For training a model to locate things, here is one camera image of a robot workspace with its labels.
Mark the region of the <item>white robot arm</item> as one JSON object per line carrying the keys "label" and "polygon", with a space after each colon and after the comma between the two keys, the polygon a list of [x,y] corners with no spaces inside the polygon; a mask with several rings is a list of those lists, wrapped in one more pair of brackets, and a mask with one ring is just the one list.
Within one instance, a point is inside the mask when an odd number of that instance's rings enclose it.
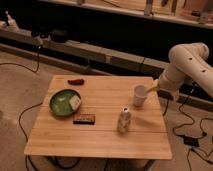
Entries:
{"label": "white robot arm", "polygon": [[204,43],[173,46],[168,53],[168,67],[152,82],[146,92],[164,90],[177,99],[180,87],[189,77],[213,98],[213,67],[206,62],[208,57],[209,48]]}

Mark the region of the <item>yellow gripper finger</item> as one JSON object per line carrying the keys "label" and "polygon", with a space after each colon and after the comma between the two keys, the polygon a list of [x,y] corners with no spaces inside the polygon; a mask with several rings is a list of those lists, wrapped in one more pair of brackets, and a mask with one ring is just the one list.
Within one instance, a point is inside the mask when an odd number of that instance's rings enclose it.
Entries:
{"label": "yellow gripper finger", "polygon": [[158,89],[158,79],[153,80],[150,87],[146,89],[146,93],[150,93],[151,91],[155,91]]}

